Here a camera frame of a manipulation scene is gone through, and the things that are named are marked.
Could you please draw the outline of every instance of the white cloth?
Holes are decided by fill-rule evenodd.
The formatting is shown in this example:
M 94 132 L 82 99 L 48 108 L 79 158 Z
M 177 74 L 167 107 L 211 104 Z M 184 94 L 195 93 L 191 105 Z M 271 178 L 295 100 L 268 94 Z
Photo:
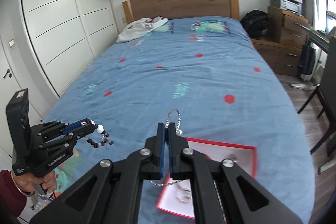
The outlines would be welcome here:
M 143 37 L 147 33 L 155 30 L 158 27 L 161 27 L 167 22 L 168 19 L 162 17 L 156 17 L 154 19 L 142 18 L 140 20 L 134 21 L 128 24 L 121 34 L 119 34 L 117 43 L 127 42 L 139 37 Z

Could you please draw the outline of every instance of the patterned fabric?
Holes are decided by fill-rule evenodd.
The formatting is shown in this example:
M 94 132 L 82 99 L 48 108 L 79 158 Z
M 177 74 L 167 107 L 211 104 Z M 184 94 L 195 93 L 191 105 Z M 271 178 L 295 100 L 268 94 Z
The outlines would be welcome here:
M 101 159 L 121 160 L 143 148 L 174 108 L 183 136 L 256 146 L 257 181 L 308 223 L 314 169 L 299 117 L 240 23 L 224 17 L 170 20 L 111 46 L 82 73 L 47 120 L 92 119 L 115 143 L 93 149 L 79 140 L 76 162 L 60 167 L 62 190 Z M 144 182 L 139 223 L 191 223 L 155 208 L 160 191 Z

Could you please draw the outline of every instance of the wooden headboard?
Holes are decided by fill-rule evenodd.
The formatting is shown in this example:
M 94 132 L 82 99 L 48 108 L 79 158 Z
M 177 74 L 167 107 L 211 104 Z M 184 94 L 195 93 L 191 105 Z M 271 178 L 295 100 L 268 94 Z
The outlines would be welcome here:
M 127 24 L 157 16 L 168 19 L 223 16 L 239 20 L 238 0 L 128 0 L 123 7 Z

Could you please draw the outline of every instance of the human hand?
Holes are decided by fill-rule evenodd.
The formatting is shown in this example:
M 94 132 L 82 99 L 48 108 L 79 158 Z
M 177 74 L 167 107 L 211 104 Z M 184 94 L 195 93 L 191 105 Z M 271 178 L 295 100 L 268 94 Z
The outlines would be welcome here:
M 27 173 L 21 176 L 16 176 L 12 171 L 13 180 L 15 181 L 16 185 L 23 191 L 23 192 L 34 192 L 35 188 L 33 184 L 41 184 L 42 188 L 47 190 L 47 193 L 52 193 L 56 190 L 56 178 L 55 178 L 55 171 L 51 171 L 43 178 L 37 178 L 32 173 Z

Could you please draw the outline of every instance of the white tray with red border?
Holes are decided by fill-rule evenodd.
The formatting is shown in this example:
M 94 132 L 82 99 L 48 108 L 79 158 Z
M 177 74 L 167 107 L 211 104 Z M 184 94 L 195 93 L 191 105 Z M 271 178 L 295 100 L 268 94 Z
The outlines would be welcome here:
M 237 164 L 250 176 L 255 177 L 257 169 L 257 149 L 255 146 L 231 144 L 215 141 L 186 138 L 190 148 L 206 154 L 210 159 L 222 161 L 223 159 L 237 158 Z M 165 183 L 173 180 L 168 175 Z M 192 200 L 181 202 L 179 199 L 181 186 L 178 184 L 166 186 L 162 189 L 156 208 L 174 215 L 194 219 L 194 207 Z

